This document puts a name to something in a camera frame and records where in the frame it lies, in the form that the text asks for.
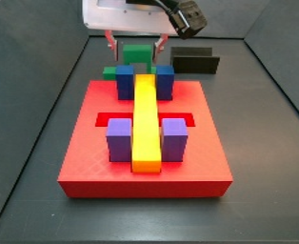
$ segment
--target toy block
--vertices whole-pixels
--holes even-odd
[[[161,126],[163,162],[183,162],[188,131],[183,118],[164,118]]]
[[[133,100],[133,77],[135,70],[132,66],[119,65],[116,67],[119,100]]]
[[[160,173],[161,148],[153,74],[136,74],[132,171]]]
[[[109,119],[105,136],[111,162],[131,162],[132,120],[129,118]]]
[[[176,73],[212,73],[217,71],[220,57],[212,48],[172,47],[171,64]]]
[[[103,78],[104,80],[116,80],[116,67],[104,67]]]
[[[145,63],[147,73],[151,73],[152,66],[152,46],[151,45],[124,45],[123,46],[123,62],[125,65],[131,63]]]
[[[155,66],[151,67],[151,73],[156,74],[156,67]]]
[[[173,100],[175,68],[172,66],[156,66],[156,98],[157,100]]]
[[[132,113],[133,101],[119,101],[115,81],[92,81],[81,106],[59,182],[68,197],[220,197],[232,183],[231,168],[200,81],[176,81],[172,102],[159,112],[193,114],[183,163],[165,162],[161,173],[133,173],[131,163],[109,163],[107,128],[96,127],[100,112]]]

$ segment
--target gray floor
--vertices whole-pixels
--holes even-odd
[[[125,44],[155,39],[120,39]],[[199,79],[233,183],[219,199],[68,199],[56,182],[91,79],[115,65],[92,38],[0,219],[0,241],[299,241],[299,114],[240,40],[172,39],[212,47],[216,75]]]

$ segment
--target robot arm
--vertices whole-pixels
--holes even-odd
[[[119,42],[112,31],[161,33],[155,43],[153,60],[164,49],[168,35],[187,39],[207,22],[192,0],[83,0],[84,23],[89,29],[105,30],[109,47],[119,60]]]

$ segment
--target red block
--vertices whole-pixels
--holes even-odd
[[[100,112],[133,112],[133,101],[117,99],[116,82],[88,87],[59,182],[69,197],[216,197],[232,175],[200,82],[175,82],[173,101],[159,101],[161,113],[192,113],[184,160],[163,163],[161,173],[132,173],[131,163],[109,162]]]

